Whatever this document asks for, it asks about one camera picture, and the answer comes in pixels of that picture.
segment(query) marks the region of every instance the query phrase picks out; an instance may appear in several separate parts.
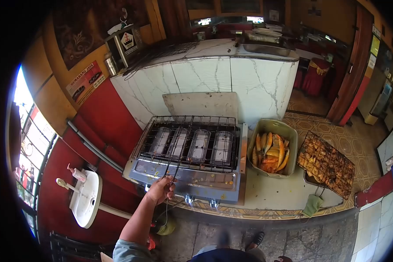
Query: hand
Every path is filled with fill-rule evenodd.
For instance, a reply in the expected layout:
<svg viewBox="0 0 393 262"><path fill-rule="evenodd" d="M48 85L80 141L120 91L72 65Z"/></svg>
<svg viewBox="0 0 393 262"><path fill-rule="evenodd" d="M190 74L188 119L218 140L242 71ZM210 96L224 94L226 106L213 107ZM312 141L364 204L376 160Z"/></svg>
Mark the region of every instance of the hand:
<svg viewBox="0 0 393 262"><path fill-rule="evenodd" d="M173 176L165 176L164 178L159 178L156 182L154 182L150 189L148 190L146 197L150 198L155 205L158 205L165 201L166 198L172 199L174 195L175 185L170 184Z"/></svg>
<svg viewBox="0 0 393 262"><path fill-rule="evenodd" d="M292 259L285 257L285 256L281 256L278 257L278 260L274 260L274 262L293 262Z"/></svg>

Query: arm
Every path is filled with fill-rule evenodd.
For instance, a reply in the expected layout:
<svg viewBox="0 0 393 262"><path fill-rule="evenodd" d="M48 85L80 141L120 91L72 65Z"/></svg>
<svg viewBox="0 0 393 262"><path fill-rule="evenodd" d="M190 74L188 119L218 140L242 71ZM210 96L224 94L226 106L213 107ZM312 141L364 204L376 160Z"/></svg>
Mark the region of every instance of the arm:
<svg viewBox="0 0 393 262"><path fill-rule="evenodd" d="M122 229L119 239L143 246L146 245L155 207L167 197L169 199L173 197L175 185L170 184L172 179L172 176L165 176L151 185L150 190L141 200L137 210Z"/></svg>
<svg viewBox="0 0 393 262"><path fill-rule="evenodd" d="M172 176L158 179L145 194L137 210L122 229L112 258L115 262L150 262L150 252L146 248L148 233L154 208L167 197L173 197L175 185L170 184Z"/></svg>

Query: shirt sleeve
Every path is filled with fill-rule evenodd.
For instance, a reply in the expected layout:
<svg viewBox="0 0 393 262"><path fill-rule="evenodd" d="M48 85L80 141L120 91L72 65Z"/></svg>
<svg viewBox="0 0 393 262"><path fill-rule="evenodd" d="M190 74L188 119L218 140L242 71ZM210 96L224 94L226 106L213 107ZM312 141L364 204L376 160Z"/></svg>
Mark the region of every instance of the shirt sleeve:
<svg viewBox="0 0 393 262"><path fill-rule="evenodd" d="M150 251L142 245L118 239L112 252L114 262L152 262Z"/></svg>

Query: person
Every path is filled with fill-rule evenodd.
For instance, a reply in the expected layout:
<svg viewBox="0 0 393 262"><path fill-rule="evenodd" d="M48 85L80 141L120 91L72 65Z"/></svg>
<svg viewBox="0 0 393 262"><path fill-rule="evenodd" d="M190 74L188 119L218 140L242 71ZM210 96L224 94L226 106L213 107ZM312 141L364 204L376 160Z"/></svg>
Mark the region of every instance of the person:
<svg viewBox="0 0 393 262"><path fill-rule="evenodd" d="M172 176L159 178L154 182L149 191L144 195L137 210L128 220L115 244L112 254L114 262L152 262L152 256L147 249L147 238L150 232L150 225L153 218L155 207L162 203L166 198L171 199L174 194L175 185ZM227 233L220 234L218 245L209 245L203 247L190 260L191 262L199 261L216 261L216 262L265 262L265 255L258 248L261 244L264 233L259 232L253 238L246 251L229 248L230 238ZM276 262L292 262L288 257L279 257Z"/></svg>

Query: gas grill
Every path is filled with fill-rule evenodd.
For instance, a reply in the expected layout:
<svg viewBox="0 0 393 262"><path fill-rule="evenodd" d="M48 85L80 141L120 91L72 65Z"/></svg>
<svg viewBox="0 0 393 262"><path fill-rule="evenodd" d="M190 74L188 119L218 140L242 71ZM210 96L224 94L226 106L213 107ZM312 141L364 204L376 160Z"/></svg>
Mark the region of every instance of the gas grill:
<svg viewBox="0 0 393 262"><path fill-rule="evenodd" d="M233 117L155 116L131 155L129 176L146 189L165 174L176 176L175 193L190 205L235 204L246 143L247 125Z"/></svg>

